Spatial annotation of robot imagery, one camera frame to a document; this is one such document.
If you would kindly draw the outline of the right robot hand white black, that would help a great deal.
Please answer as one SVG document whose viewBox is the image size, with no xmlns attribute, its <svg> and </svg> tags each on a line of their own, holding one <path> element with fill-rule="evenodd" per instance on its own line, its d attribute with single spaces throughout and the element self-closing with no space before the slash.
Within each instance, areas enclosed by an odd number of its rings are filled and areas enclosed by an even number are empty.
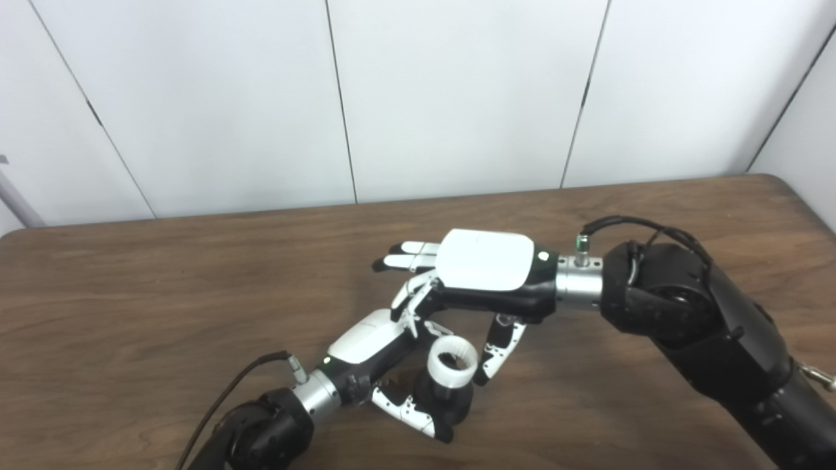
<svg viewBox="0 0 836 470">
<path fill-rule="evenodd" d="M 372 268 L 412 273 L 391 302 L 391 319 L 415 339 L 426 339 L 428 319 L 445 309 L 493 314 L 473 377 L 478 386 L 495 377 L 525 328 L 558 303 L 558 253 L 517 233 L 453 229 L 439 243 L 395 244 Z"/>
</svg>

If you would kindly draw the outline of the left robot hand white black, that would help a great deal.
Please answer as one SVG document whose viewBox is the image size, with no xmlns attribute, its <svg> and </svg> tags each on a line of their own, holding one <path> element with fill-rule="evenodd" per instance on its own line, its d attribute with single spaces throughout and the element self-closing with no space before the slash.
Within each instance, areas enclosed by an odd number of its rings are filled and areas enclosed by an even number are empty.
<svg viewBox="0 0 836 470">
<path fill-rule="evenodd" d="M 337 407 L 371 402 L 427 437 L 451 443 L 454 426 L 471 409 L 477 351 L 433 321 L 421 322 L 416 330 L 414 337 L 389 309 L 373 311 L 329 345 L 314 375 Z M 428 355 L 412 391 L 386 384 L 385 375 L 419 345 Z"/>
</svg>

